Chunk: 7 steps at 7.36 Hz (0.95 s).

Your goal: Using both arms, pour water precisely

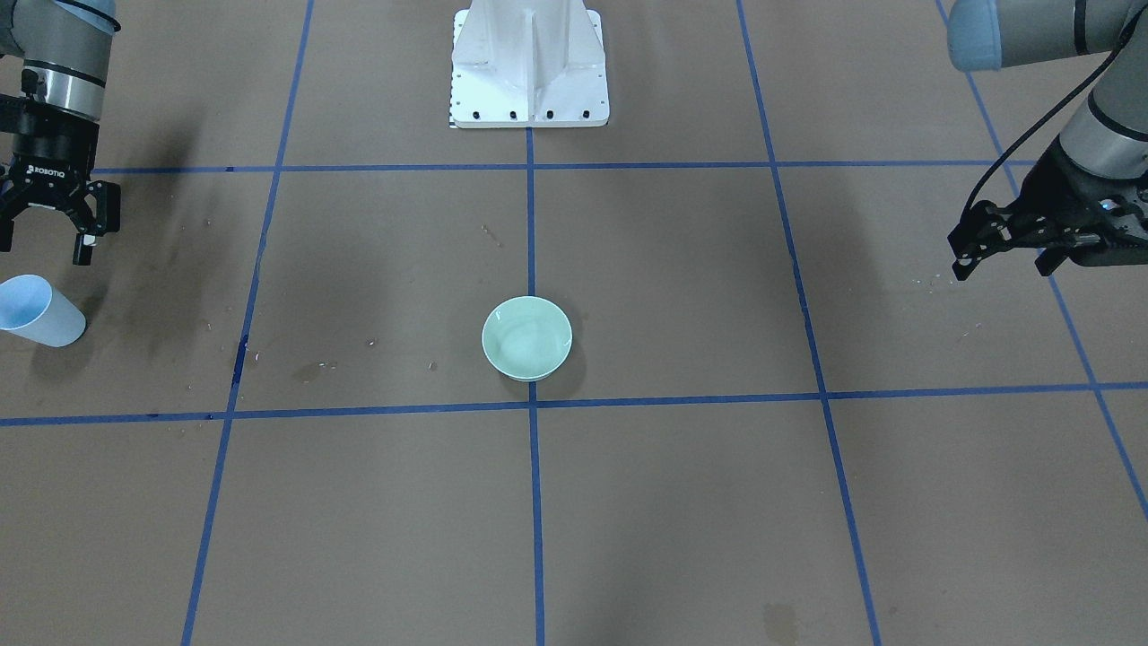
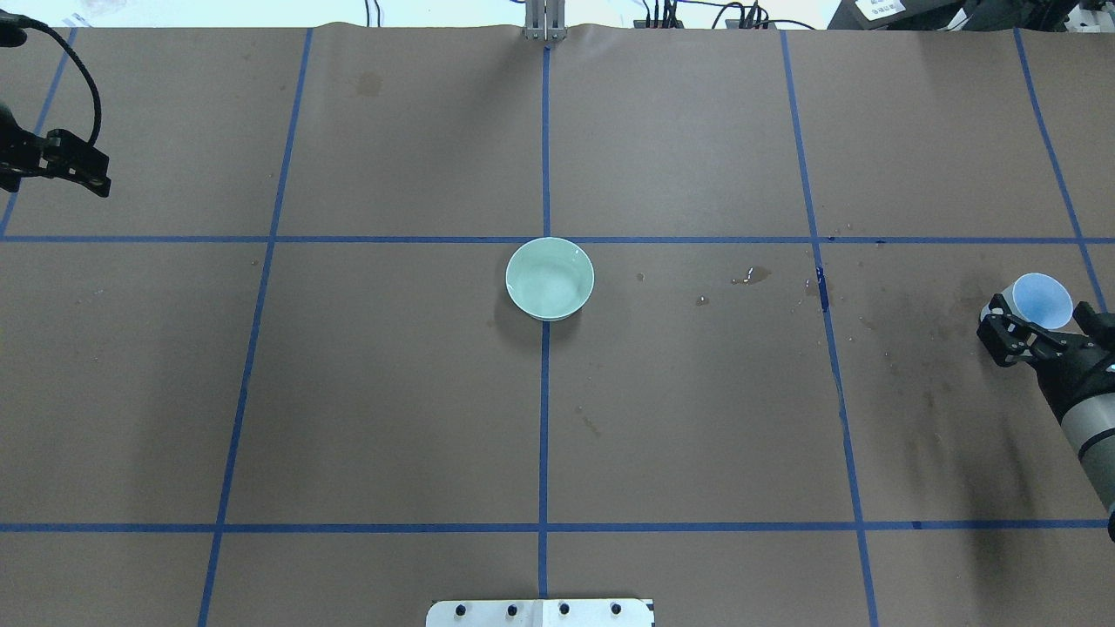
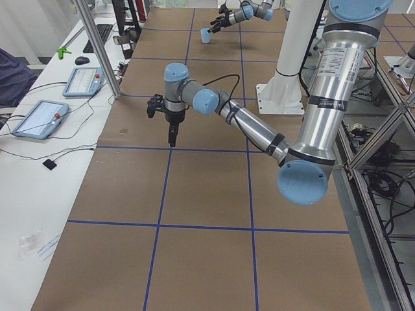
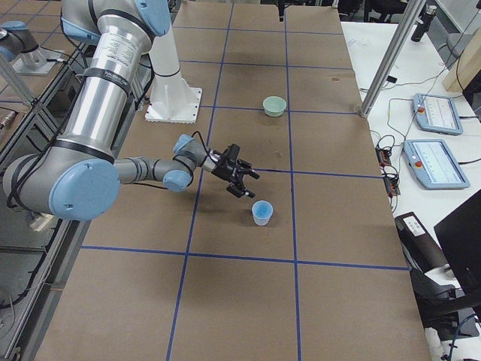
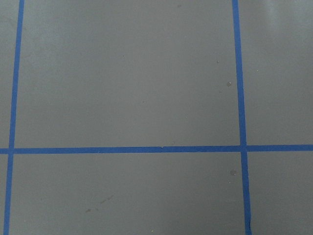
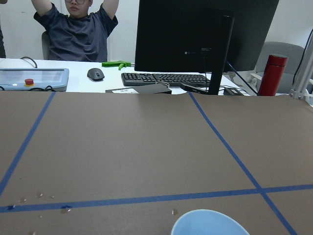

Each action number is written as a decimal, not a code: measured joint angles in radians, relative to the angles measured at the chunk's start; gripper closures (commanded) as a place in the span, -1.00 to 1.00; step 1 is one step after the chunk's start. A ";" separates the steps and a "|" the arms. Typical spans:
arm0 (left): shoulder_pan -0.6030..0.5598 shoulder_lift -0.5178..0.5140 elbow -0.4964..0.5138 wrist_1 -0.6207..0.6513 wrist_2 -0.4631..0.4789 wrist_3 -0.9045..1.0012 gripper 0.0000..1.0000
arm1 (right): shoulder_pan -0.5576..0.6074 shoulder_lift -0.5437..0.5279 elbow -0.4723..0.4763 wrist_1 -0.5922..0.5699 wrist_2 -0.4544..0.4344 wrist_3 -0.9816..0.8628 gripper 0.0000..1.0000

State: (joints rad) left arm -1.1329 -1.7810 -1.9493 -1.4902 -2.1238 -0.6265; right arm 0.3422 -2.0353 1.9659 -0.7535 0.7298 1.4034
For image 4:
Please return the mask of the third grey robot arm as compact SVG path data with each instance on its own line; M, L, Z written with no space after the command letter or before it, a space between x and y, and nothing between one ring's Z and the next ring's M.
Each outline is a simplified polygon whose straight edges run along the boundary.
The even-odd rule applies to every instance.
M49 50L40 47L27 25L19 20L1 24L1 55L7 62L19 59L12 65L17 74L45 76L52 70L56 57L50 62Z

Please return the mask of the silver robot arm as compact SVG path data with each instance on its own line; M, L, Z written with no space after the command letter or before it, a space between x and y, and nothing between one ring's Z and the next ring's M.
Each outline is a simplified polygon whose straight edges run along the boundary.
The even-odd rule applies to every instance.
M196 120L202 91L181 75L167 2L64 1L61 21L69 38L94 45L95 52L66 124L41 153L8 166L3 189L9 208L92 220L114 203L122 184L159 181L179 193L197 168L226 181L234 196L252 195L243 179L254 171L239 158L236 144L218 152L181 135L170 160L114 157L114 136L144 55L153 76L147 119Z

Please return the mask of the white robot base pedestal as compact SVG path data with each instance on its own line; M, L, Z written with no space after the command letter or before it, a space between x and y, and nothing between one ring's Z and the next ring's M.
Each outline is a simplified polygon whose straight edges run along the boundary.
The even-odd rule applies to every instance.
M191 87L183 78L172 29L169 29L162 37L155 38L149 55L154 80L146 120L165 123L195 123L200 108L202 89Z

